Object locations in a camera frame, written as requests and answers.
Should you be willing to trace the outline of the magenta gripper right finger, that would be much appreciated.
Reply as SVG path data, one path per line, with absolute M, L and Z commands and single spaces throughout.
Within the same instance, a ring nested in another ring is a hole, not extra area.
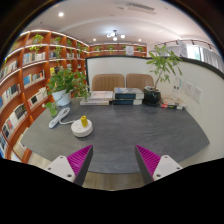
M 169 155 L 159 156 L 139 145 L 135 146 L 135 156 L 145 185 L 182 169 Z

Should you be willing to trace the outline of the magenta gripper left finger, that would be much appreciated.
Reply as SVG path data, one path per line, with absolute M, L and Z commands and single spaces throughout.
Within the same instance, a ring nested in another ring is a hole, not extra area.
M 84 147 L 69 156 L 58 156 L 45 170 L 82 186 L 93 156 L 93 146 Z

